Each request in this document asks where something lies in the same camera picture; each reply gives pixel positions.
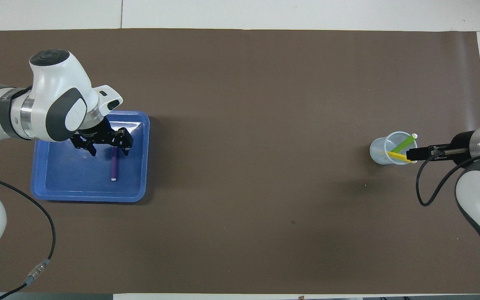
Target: brown mat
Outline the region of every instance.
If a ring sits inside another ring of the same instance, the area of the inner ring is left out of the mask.
[[[57,248],[29,292],[480,293],[454,179],[424,208],[419,165],[368,156],[392,131],[425,146],[480,126],[474,32],[0,32],[0,83],[30,85],[29,57],[52,47],[152,118],[152,153],[136,205],[43,202]],[[33,148],[1,142],[0,179],[29,190]],[[432,163],[424,193],[451,167]],[[27,200],[0,198],[2,291],[50,232]]]

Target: plastic tray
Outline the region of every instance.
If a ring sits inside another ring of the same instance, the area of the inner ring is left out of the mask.
[[[129,155],[118,152],[118,179],[110,180],[110,145],[95,145],[97,154],[64,142],[36,141],[32,194],[42,200],[134,203],[145,194],[149,117],[143,112],[113,111],[113,129],[126,127],[135,139]]]

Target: plastic cup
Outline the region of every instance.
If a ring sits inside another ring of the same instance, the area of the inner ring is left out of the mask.
[[[409,133],[404,131],[396,131],[389,134],[386,137],[378,138],[372,142],[370,145],[370,156],[376,163],[380,165],[406,165],[408,162],[400,161],[398,159],[393,159],[392,157],[388,156],[387,151],[392,151],[398,144],[404,141],[408,136]],[[413,141],[411,144],[403,148],[399,153],[404,154],[407,150],[412,148],[417,148],[418,145],[416,141]]]

